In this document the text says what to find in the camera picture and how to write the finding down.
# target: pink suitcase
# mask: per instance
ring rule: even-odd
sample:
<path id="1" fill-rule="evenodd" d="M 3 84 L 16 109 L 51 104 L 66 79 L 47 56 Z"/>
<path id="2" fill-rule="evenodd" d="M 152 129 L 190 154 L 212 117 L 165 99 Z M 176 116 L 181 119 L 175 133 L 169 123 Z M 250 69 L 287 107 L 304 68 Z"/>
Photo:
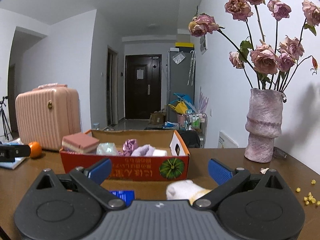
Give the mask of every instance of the pink suitcase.
<path id="1" fill-rule="evenodd" d="M 16 98 L 21 141 L 40 143 L 43 149 L 60 150 L 62 138 L 81 132 L 79 95 L 67 85 L 48 84 Z"/>

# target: wooden table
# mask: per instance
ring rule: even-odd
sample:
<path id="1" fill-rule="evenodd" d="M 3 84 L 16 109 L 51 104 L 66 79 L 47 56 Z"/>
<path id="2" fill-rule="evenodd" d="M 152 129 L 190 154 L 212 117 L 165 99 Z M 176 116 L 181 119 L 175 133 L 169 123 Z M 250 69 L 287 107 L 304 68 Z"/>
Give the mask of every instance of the wooden table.
<path id="1" fill-rule="evenodd" d="M 259 173 L 260 168 L 276 169 L 288 183 L 298 200 L 303 205 L 306 220 L 299 240 L 320 239 L 320 207 L 305 206 L 303 197 L 311 191 L 316 199 L 320 200 L 320 175 L 309 169 L 291 156 L 286 160 L 273 159 L 271 163 L 254 163 L 244 158 L 244 149 L 192 149 L 188 168 L 188 178 L 196 184 L 213 189 L 217 185 L 210 178 L 207 171 L 208 160 L 217 158 L 230 168 L 244 167 L 251 173 Z M 12 240 L 19 239 L 19 233 L 13 222 L 14 211 L 21 198 L 33 183 L 37 175 L 44 168 L 51 168 L 55 173 L 64 173 L 60 155 L 46 152 L 38 160 L 26 160 L 14 171 L 0 169 L 0 224 Z M 169 182 L 132 182 L 106 180 L 102 186 L 113 190 L 135 190 L 136 198 L 165 199 L 165 189 Z"/>

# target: tiled floor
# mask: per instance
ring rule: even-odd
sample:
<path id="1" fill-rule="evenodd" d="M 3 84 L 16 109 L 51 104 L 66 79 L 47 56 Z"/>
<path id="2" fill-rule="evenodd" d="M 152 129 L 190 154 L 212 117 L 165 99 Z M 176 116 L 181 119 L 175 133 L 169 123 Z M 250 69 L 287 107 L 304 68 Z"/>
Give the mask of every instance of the tiled floor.
<path id="1" fill-rule="evenodd" d="M 149 120 L 128 119 L 121 120 L 113 127 L 114 130 L 144 130 L 146 127 L 161 128 L 162 125 L 149 124 Z"/>

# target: refrigerator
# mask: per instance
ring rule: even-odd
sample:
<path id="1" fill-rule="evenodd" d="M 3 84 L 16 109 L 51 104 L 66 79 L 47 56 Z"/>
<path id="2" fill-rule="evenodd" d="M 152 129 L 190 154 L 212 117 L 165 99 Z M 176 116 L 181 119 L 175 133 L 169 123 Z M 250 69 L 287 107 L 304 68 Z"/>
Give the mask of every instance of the refrigerator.
<path id="1" fill-rule="evenodd" d="M 192 54 L 184 52 L 186 57 L 179 64 L 176 64 L 172 59 L 172 56 L 175 56 L 176 54 L 178 54 L 178 52 L 169 51 L 167 58 L 167 121 L 169 122 L 177 122 L 176 112 L 168 106 L 171 101 L 177 99 L 177 97 L 173 95 L 174 93 L 189 95 L 193 104 L 195 99 L 194 80 L 193 85 L 191 85 L 192 73 L 190 83 L 188 85 Z"/>

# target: flower vase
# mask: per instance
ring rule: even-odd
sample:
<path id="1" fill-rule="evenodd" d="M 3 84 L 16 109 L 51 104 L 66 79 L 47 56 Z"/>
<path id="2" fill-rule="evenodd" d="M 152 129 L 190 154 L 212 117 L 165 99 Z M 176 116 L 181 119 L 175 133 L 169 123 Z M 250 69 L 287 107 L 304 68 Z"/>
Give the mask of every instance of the flower vase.
<path id="1" fill-rule="evenodd" d="M 249 132 L 244 156 L 254 162 L 272 159 L 275 138 L 281 135 L 283 93 L 276 90 L 251 89 L 245 129 Z"/>

